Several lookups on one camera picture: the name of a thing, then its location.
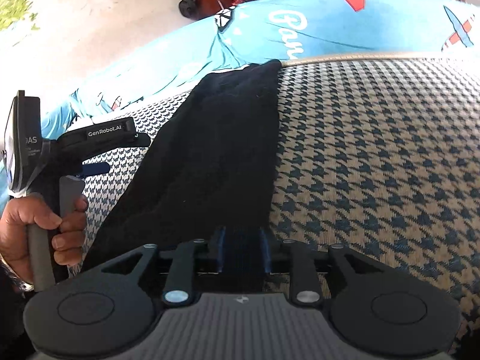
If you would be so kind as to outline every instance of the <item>device handle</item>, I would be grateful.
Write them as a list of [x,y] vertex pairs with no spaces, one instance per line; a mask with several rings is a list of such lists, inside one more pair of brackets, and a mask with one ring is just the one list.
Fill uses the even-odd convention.
[[[61,177],[56,182],[49,177],[39,179],[40,182],[37,181],[30,187],[28,195],[41,196],[52,211],[62,218],[74,210],[74,203],[85,188],[85,181],[73,176]],[[53,257],[55,250],[52,238],[59,232],[59,229],[44,230],[36,224],[27,226],[28,251],[35,292],[46,290],[68,278],[68,268],[58,265]]]

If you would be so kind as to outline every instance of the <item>houndstooth cushion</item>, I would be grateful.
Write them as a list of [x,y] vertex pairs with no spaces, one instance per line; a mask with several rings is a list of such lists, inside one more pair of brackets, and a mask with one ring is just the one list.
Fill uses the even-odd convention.
[[[189,91],[148,105],[138,111],[126,112],[116,119],[133,117],[139,132],[146,132],[153,140],[162,127],[180,107],[189,95]],[[117,203],[147,152],[148,148],[118,148],[94,157],[86,163],[108,162],[110,173],[87,178],[84,190],[90,202],[87,212],[86,240],[83,245],[83,256],[92,246],[97,230]],[[70,269],[72,275],[80,271],[81,264]]]
[[[480,326],[480,79],[447,59],[323,62],[279,76],[270,221],[279,238],[353,249],[443,288]],[[188,93],[132,112],[153,138]],[[145,149],[88,180],[87,243]],[[128,162],[121,160],[123,153]]]

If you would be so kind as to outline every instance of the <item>green plant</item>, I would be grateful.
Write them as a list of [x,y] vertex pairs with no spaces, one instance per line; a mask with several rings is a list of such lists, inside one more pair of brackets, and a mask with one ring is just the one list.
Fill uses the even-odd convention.
[[6,30],[13,23],[25,20],[31,7],[30,0],[0,0],[0,31]]

